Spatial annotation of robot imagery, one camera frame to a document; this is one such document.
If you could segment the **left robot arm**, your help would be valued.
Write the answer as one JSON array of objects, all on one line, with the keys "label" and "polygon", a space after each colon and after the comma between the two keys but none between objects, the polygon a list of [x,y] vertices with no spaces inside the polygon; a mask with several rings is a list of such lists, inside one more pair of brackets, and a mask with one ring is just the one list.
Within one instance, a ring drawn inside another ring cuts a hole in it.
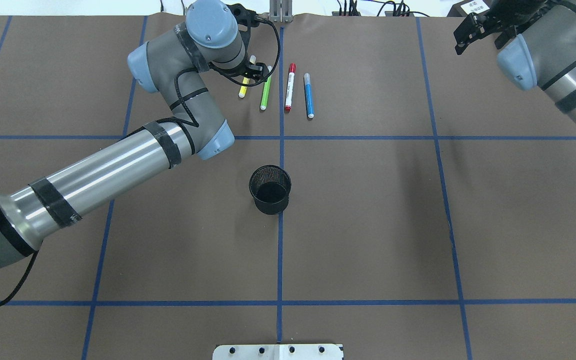
[{"label": "left robot arm", "polygon": [[160,93],[171,116],[150,121],[116,143],[12,194],[0,194],[0,269],[33,256],[44,239],[104,203],[198,156],[207,160],[235,137],[202,73],[262,85],[271,74],[251,63],[250,30],[272,21],[241,4],[197,0],[173,29],[146,41],[126,62],[135,82]]}]

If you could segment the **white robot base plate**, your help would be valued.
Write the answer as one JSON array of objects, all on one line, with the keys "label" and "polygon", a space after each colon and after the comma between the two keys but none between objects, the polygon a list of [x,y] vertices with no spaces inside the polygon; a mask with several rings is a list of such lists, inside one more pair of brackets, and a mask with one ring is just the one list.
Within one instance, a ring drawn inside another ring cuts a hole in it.
[{"label": "white robot base plate", "polygon": [[224,344],[215,347],[213,360],[344,360],[342,344]]}]

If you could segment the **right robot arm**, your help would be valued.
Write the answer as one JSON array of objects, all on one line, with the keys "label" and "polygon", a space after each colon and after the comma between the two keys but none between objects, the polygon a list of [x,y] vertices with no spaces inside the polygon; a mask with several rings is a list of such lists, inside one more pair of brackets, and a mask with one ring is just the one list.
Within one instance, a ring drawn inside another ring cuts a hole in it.
[{"label": "right robot arm", "polygon": [[492,34],[505,77],[524,91],[540,88],[576,124],[576,0],[494,0],[462,19],[455,52]]}]

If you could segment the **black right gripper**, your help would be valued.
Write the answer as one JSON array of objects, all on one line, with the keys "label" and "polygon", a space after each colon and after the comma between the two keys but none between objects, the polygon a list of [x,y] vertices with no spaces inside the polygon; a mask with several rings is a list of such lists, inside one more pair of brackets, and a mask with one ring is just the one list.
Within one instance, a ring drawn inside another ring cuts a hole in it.
[{"label": "black right gripper", "polygon": [[467,14],[454,31],[455,53],[462,55],[470,44],[490,34],[499,34],[494,45],[503,48],[546,4],[546,0],[494,0],[486,14]]}]

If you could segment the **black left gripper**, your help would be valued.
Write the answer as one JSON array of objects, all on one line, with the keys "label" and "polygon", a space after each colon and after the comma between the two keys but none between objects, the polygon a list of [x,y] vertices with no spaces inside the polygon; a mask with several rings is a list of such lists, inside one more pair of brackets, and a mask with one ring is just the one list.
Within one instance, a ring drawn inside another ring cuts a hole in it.
[{"label": "black left gripper", "polygon": [[[247,9],[240,3],[229,4],[228,8],[242,31],[249,31],[261,25],[258,12]],[[254,84],[262,84],[270,75],[271,68],[265,63],[246,64],[244,79],[254,81]]]}]

